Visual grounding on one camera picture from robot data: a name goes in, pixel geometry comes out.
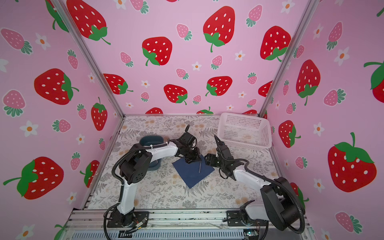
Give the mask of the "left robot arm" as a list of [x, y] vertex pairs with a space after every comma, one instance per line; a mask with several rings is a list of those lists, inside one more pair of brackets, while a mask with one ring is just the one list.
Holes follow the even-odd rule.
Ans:
[[123, 227], [133, 224], [138, 183], [146, 176], [151, 162], [167, 157], [184, 158], [187, 164], [202, 161], [199, 148], [168, 141], [154, 146], [135, 144], [116, 162], [112, 175], [121, 182], [121, 191], [118, 203], [113, 207], [110, 224]]

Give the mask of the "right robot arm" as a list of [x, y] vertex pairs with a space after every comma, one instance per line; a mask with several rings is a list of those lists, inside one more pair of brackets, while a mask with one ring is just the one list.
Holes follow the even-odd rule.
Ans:
[[235, 219], [245, 226], [251, 226], [257, 221], [268, 221], [280, 231], [290, 229], [296, 234], [302, 234], [305, 231], [304, 205], [288, 180], [283, 177], [272, 180], [255, 173], [249, 169], [250, 161], [235, 159], [225, 142], [216, 135], [214, 138], [216, 153], [205, 156], [206, 165], [217, 168], [220, 177], [225, 180], [233, 179], [259, 190], [263, 199], [263, 207], [254, 200], [243, 204]]

